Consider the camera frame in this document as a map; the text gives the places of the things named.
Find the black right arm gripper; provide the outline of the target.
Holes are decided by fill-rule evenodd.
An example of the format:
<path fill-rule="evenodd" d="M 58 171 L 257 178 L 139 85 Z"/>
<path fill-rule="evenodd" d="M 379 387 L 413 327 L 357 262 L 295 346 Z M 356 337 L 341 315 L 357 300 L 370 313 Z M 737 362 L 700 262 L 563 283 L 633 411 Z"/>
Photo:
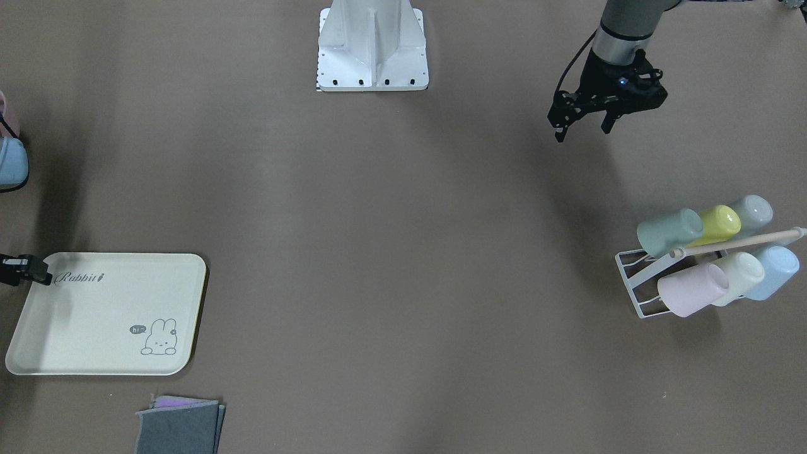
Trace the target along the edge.
<path fill-rule="evenodd" d="M 34 255 L 1 255 L 1 284 L 17 287 L 22 281 L 52 284 L 49 265 Z"/>

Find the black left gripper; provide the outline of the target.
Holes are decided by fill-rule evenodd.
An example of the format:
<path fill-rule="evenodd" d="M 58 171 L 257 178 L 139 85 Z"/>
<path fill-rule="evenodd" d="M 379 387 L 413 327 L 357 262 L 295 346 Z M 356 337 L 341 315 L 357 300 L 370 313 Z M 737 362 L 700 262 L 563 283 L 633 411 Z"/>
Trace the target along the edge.
<path fill-rule="evenodd" d="M 624 66 L 608 63 L 590 51 L 577 91 L 554 92 L 547 114 L 554 139 L 562 143 L 570 126 L 588 111 L 605 110 L 601 129 L 609 134 L 620 115 L 660 107 L 668 97 L 662 77 L 663 72 L 649 63 L 644 49 L 637 50 L 634 60 Z"/>

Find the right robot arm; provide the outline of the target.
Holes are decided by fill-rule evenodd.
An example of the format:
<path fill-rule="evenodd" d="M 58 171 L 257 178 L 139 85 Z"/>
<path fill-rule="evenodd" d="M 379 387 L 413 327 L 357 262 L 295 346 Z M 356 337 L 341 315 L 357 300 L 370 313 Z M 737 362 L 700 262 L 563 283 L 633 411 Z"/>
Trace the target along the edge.
<path fill-rule="evenodd" d="M 89 130 L 97 144 L 69 133 L 50 163 L 2 138 L 4 192 L 55 172 L 38 222 L 48 250 L 77 241 L 69 211 L 91 190 L 125 241 L 198 236 L 249 281 L 400 276 L 441 259 L 499 269 L 517 255 L 584 273 L 622 235 L 605 142 L 583 133 L 563 148 L 512 104 L 210 95 L 121 117 Z"/>

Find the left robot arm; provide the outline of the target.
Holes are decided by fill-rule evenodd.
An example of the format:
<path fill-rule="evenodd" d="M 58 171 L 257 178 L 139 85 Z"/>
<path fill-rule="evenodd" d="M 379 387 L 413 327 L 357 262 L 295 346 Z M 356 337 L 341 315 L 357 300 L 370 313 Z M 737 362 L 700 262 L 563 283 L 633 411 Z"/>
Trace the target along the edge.
<path fill-rule="evenodd" d="M 547 120 L 562 143 L 570 127 L 588 114 L 605 113 L 608 134 L 622 116 L 657 109 L 668 97 L 663 70 L 646 49 L 663 15 L 683 1 L 608 1 L 598 28 L 563 70 Z"/>

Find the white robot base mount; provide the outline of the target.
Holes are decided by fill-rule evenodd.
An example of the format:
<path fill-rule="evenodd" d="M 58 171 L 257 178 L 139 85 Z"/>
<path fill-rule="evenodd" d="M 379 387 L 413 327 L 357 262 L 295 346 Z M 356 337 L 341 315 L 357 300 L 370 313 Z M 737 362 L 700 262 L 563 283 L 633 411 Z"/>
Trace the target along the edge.
<path fill-rule="evenodd" d="M 334 1 L 319 14 L 322 92 L 426 90 L 424 15 L 409 1 Z"/>

